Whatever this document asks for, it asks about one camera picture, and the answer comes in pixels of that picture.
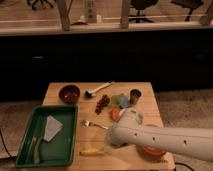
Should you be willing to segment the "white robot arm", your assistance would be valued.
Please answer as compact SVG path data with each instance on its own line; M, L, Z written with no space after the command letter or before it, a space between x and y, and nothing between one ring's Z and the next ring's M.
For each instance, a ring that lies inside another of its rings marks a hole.
M121 111L105 140L114 147L134 144L213 162L213 129L148 126L135 108Z

